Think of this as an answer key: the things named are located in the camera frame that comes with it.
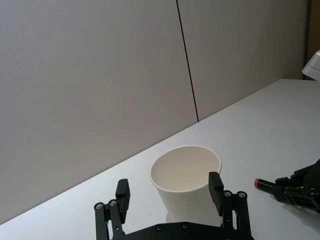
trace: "gray wall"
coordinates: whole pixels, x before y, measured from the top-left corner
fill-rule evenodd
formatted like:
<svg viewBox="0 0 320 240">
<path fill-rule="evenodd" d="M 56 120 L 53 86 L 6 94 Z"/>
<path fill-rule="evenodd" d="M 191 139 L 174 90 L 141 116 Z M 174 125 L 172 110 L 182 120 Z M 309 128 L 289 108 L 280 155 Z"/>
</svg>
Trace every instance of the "gray wall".
<svg viewBox="0 0 320 240">
<path fill-rule="evenodd" d="M 280 78 L 302 78 L 307 0 L 178 2 L 200 120 Z"/>
<path fill-rule="evenodd" d="M 0 2 L 0 223 L 197 121 L 172 0 Z"/>
<path fill-rule="evenodd" d="M 303 0 L 179 1 L 200 119 L 301 76 Z M 197 121 L 176 1 L 0 1 L 0 223 Z"/>
</svg>

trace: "screw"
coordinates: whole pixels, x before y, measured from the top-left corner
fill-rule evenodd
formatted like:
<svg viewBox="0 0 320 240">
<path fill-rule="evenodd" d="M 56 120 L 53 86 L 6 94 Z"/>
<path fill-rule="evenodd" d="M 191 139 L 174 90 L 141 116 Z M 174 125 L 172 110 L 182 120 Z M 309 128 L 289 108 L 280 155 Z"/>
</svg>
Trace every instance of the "screw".
<svg viewBox="0 0 320 240">
<path fill-rule="evenodd" d="M 161 232 L 163 229 L 164 229 L 164 226 L 162 226 L 161 224 L 155 227 L 155 230 L 157 230 L 158 232 Z"/>
<path fill-rule="evenodd" d="M 182 227 L 183 227 L 184 229 L 188 229 L 188 228 L 189 228 L 189 224 L 188 224 L 188 223 L 183 223 L 183 224 L 182 224 Z"/>
<path fill-rule="evenodd" d="M 97 204 L 97 205 L 95 206 L 96 209 L 100 209 L 100 208 L 102 208 L 102 207 L 103 207 L 103 205 L 102 205 L 101 203 L 99 203 L 99 204 Z"/>
<path fill-rule="evenodd" d="M 245 198 L 246 197 L 246 194 L 244 192 L 239 192 L 238 195 L 239 195 L 240 198 Z"/>
</svg>

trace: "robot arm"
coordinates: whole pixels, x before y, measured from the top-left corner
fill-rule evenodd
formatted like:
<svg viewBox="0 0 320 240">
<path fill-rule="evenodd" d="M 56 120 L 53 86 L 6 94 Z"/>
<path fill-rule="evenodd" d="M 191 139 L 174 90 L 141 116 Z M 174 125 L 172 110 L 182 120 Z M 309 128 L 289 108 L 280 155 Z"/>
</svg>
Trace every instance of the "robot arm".
<svg viewBox="0 0 320 240">
<path fill-rule="evenodd" d="M 251 236 L 247 194 L 233 194 L 224 190 L 217 172 L 209 173 L 209 192 L 217 211 L 222 216 L 221 226 L 209 226 L 192 222 L 161 223 L 125 234 L 122 224 L 126 221 L 130 189 L 127 179 L 121 179 L 115 199 L 108 204 L 94 205 L 97 240 L 110 240 L 108 222 L 112 224 L 113 240 L 254 240 Z M 236 213 L 236 229 L 233 227 L 233 211 Z"/>
<path fill-rule="evenodd" d="M 254 186 L 274 195 L 281 203 L 312 209 L 320 213 L 320 159 L 313 165 L 282 177 L 275 183 L 256 179 Z"/>
<path fill-rule="evenodd" d="M 312 56 L 303 68 L 302 73 L 314 80 L 320 81 L 320 50 Z"/>
</svg>

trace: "bolt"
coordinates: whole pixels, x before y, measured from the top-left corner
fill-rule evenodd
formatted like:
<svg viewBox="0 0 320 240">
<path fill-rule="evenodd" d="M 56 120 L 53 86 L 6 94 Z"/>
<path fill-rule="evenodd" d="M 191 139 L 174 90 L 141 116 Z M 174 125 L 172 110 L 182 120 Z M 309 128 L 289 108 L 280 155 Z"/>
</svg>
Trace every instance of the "bolt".
<svg viewBox="0 0 320 240">
<path fill-rule="evenodd" d="M 184 229 L 188 229 L 188 228 L 189 228 L 189 224 L 188 224 L 188 223 L 183 223 L 183 224 L 182 224 L 182 227 L 183 227 Z"/>
<path fill-rule="evenodd" d="M 246 197 L 246 194 L 244 192 L 239 192 L 238 195 L 239 195 L 240 198 L 245 198 Z"/>
<path fill-rule="evenodd" d="M 110 202 L 110 206 L 114 206 L 114 205 L 116 205 L 116 204 L 117 204 L 116 201 L 111 201 L 111 202 Z"/>
<path fill-rule="evenodd" d="M 164 229 L 164 226 L 162 226 L 161 224 L 155 227 L 155 230 L 157 230 L 158 232 L 161 232 L 163 229 Z"/>
<path fill-rule="evenodd" d="M 99 203 L 99 204 L 97 204 L 97 205 L 95 206 L 96 209 L 100 209 L 100 208 L 102 208 L 102 207 L 103 207 L 103 205 L 102 205 L 101 203 Z"/>
</svg>

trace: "white table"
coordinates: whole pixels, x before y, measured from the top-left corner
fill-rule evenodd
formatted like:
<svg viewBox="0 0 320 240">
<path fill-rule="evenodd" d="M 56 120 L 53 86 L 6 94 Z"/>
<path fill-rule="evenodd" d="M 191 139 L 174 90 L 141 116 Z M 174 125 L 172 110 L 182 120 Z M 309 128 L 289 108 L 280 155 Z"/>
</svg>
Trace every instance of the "white table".
<svg viewBox="0 0 320 240">
<path fill-rule="evenodd" d="M 320 82 L 282 79 L 2 224 L 0 239 L 94 240 L 94 204 L 114 198 L 121 178 L 129 179 L 131 190 L 124 231 L 165 222 L 167 211 L 149 169 L 160 155 L 183 145 L 220 155 L 225 189 L 248 193 L 255 240 L 320 238 L 319 214 L 254 188 L 257 177 L 274 181 L 320 158 Z"/>
</svg>

